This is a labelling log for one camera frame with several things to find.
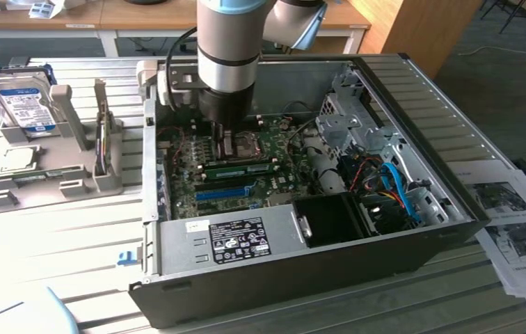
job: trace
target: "chair leg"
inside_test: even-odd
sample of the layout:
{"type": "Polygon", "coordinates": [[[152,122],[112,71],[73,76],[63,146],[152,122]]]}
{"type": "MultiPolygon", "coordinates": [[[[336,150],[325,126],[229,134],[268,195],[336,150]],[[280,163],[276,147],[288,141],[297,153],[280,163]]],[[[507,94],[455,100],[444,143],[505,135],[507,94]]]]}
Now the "chair leg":
{"type": "Polygon", "coordinates": [[[500,32],[499,32],[499,33],[503,33],[503,31],[504,31],[504,29],[505,29],[505,26],[508,26],[508,23],[511,23],[511,20],[512,20],[512,18],[515,17],[515,15],[516,15],[519,9],[521,9],[521,6],[523,6],[523,3],[524,3],[524,2],[526,2],[526,0],[520,0],[519,3],[516,4],[515,10],[512,11],[511,15],[508,16],[508,19],[505,20],[504,26],[503,26],[503,28],[500,29],[500,32]]]}
{"type": "Polygon", "coordinates": [[[492,8],[495,7],[496,3],[499,0],[493,0],[492,6],[489,6],[489,8],[485,10],[485,13],[481,15],[481,17],[479,19],[484,19],[484,16],[489,13],[489,11],[492,10],[492,8]]]}

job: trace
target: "orange wire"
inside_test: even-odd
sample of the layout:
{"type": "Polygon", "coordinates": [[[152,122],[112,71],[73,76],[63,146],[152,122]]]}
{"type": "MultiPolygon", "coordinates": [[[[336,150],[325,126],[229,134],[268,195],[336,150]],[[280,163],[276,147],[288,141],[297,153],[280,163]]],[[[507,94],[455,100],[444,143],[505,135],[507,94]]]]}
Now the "orange wire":
{"type": "Polygon", "coordinates": [[[399,196],[396,195],[396,193],[393,193],[391,190],[388,190],[387,192],[388,192],[388,193],[391,194],[391,196],[396,199],[399,205],[401,205],[401,207],[405,207],[405,206],[403,205],[403,201],[401,201],[401,199],[399,198],[399,196]]]}
{"type": "Polygon", "coordinates": [[[185,133],[184,133],[184,131],[181,130],[180,127],[163,127],[163,128],[160,129],[160,131],[157,131],[156,136],[160,136],[161,132],[164,132],[164,131],[168,130],[168,129],[175,129],[175,130],[180,133],[180,145],[179,145],[179,149],[176,150],[176,152],[173,153],[173,156],[172,156],[172,163],[176,164],[176,158],[179,157],[181,146],[183,146],[184,143],[185,143],[185,133]]]}

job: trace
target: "black pcie slot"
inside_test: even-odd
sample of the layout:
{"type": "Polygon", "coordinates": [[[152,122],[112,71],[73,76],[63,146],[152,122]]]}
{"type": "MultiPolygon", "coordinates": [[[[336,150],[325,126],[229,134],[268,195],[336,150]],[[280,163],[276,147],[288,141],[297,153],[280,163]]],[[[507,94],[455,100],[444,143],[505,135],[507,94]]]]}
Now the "black pcie slot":
{"type": "Polygon", "coordinates": [[[196,184],[195,191],[211,191],[219,189],[239,188],[251,185],[255,182],[255,180],[256,177],[245,176],[241,177],[239,180],[232,179],[227,181],[216,181],[211,183],[196,184]]]}
{"type": "Polygon", "coordinates": [[[229,162],[227,164],[205,164],[203,166],[204,170],[212,170],[217,168],[228,168],[228,167],[241,167],[241,166],[251,166],[259,164],[271,164],[273,162],[272,158],[255,160],[255,161],[239,161],[239,162],[229,162]]]}
{"type": "Polygon", "coordinates": [[[199,212],[197,215],[199,216],[208,216],[211,214],[227,214],[228,212],[237,212],[237,211],[245,211],[248,210],[248,207],[236,207],[233,209],[227,209],[227,210],[215,210],[211,212],[199,212]]]}

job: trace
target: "paper sheet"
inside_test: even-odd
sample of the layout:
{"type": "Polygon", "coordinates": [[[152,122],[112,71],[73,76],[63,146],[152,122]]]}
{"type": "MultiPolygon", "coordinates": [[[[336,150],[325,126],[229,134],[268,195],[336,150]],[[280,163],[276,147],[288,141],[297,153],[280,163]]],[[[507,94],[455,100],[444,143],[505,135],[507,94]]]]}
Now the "paper sheet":
{"type": "Polygon", "coordinates": [[[526,298],[526,175],[501,161],[449,163],[491,223],[475,235],[507,294],[526,298]]]}

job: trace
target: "motherboard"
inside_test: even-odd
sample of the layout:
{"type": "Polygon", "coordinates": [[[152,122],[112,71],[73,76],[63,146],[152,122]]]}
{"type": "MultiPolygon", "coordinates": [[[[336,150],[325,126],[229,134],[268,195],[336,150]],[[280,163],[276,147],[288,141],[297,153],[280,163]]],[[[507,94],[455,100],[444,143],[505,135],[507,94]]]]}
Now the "motherboard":
{"type": "Polygon", "coordinates": [[[215,159],[211,136],[195,129],[164,127],[159,137],[168,156],[172,219],[288,204],[315,194],[300,141],[289,153],[285,149],[297,129],[291,117],[260,119],[255,128],[237,132],[231,161],[215,159]]]}

